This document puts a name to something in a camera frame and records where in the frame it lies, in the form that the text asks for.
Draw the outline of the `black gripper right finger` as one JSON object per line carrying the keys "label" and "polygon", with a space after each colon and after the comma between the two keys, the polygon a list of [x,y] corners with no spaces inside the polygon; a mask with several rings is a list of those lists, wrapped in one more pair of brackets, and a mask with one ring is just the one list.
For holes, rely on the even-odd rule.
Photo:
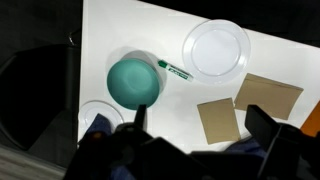
{"label": "black gripper right finger", "polygon": [[265,152],[280,130],[280,125],[257,105],[247,107],[245,127]]}

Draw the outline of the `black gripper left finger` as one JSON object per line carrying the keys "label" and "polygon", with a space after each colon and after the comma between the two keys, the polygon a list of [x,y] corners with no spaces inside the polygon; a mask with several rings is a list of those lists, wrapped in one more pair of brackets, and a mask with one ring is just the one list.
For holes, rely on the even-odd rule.
{"label": "black gripper left finger", "polygon": [[146,111],[147,111],[147,106],[140,105],[135,115],[134,124],[141,129],[143,129],[145,126]]}

